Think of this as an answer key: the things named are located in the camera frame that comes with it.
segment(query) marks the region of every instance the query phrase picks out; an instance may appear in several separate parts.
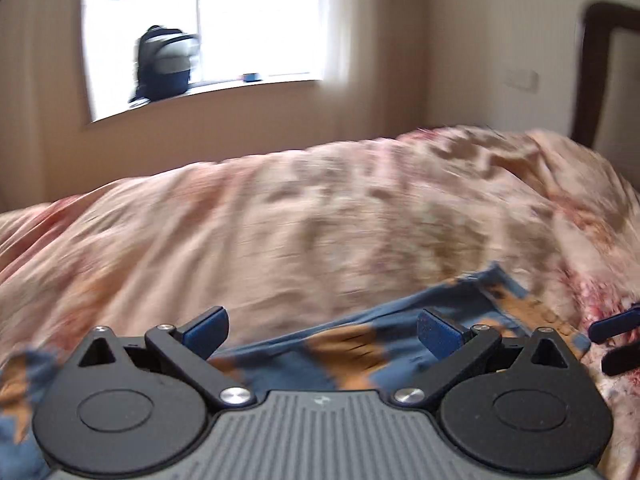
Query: backpack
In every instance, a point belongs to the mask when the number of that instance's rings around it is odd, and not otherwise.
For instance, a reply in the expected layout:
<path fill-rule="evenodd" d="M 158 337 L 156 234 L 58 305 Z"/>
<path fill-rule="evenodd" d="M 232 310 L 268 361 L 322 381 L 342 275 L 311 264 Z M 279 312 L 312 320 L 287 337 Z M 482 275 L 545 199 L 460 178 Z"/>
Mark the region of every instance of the backpack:
<path fill-rule="evenodd" d="M 150 27 L 138 40 L 138 87 L 129 102 L 158 101 L 189 89 L 191 56 L 200 46 L 196 34 L 179 28 Z"/>

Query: bed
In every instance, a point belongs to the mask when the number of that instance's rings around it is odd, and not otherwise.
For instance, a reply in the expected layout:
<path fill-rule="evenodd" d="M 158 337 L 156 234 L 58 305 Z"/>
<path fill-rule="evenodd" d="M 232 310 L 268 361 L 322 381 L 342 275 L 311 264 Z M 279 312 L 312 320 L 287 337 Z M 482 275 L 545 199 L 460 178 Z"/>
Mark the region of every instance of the bed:
<path fill-rule="evenodd" d="M 640 300 L 639 229 L 632 186 L 543 131 L 416 130 L 191 164 L 0 216 L 0 361 L 44 348 L 62 362 L 92 326 L 139 335 L 214 304 L 228 346 L 265 340 L 491 262 L 584 332 Z M 600 468 L 640 478 L 640 371 L 606 378 L 605 349 L 582 359 L 615 418 Z"/>

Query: gray ridged panel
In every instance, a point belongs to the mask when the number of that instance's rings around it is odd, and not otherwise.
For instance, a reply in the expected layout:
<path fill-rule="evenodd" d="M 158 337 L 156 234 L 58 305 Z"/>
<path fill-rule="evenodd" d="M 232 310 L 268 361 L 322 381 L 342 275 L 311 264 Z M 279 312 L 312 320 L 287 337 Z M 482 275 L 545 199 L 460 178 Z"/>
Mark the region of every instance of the gray ridged panel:
<path fill-rule="evenodd" d="M 50 480 L 71 480 L 54 474 Z M 466 459 L 419 412 L 376 392 L 272 392 L 226 412 L 193 454 L 141 480 L 500 480 Z M 568 480 L 601 479 L 593 469 Z"/>

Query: beige wall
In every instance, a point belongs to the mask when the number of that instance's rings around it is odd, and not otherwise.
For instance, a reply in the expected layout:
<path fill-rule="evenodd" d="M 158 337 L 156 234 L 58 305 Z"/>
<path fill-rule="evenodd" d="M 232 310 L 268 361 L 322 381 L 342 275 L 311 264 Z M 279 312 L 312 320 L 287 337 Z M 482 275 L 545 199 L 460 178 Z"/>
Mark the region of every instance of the beige wall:
<path fill-rule="evenodd" d="M 35 80 L 26 38 L 32 34 L 33 8 L 23 0 L 0 5 L 0 207 L 29 205 L 44 196 L 44 156 L 38 133 Z M 19 20 L 8 19 L 20 16 Z"/>
<path fill-rule="evenodd" d="M 426 124 L 568 134 L 577 24 L 586 1 L 430 0 Z M 640 0 L 618 1 L 640 6 Z M 534 70 L 538 91 L 505 85 L 512 69 Z"/>

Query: wooden headboard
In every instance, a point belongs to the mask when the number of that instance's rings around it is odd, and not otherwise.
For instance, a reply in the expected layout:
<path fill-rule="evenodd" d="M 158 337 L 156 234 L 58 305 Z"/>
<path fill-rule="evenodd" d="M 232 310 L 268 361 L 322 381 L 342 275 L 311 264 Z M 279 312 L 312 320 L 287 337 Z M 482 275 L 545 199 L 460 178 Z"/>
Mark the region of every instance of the wooden headboard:
<path fill-rule="evenodd" d="M 640 32 L 640 9 L 603 0 L 585 8 L 571 138 L 587 148 L 593 147 L 602 116 L 611 37 L 616 29 Z"/>

